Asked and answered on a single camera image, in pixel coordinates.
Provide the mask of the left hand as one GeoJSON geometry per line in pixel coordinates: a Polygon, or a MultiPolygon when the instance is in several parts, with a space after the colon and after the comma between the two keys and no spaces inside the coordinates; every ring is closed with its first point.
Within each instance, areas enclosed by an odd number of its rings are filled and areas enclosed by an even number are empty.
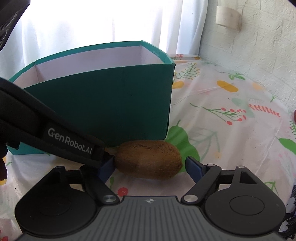
{"type": "Polygon", "coordinates": [[[7,180],[7,169],[6,169],[6,164],[4,162],[4,157],[7,155],[8,149],[5,144],[0,145],[0,157],[1,157],[1,162],[0,162],[0,181],[1,185],[6,182],[7,180]]]}

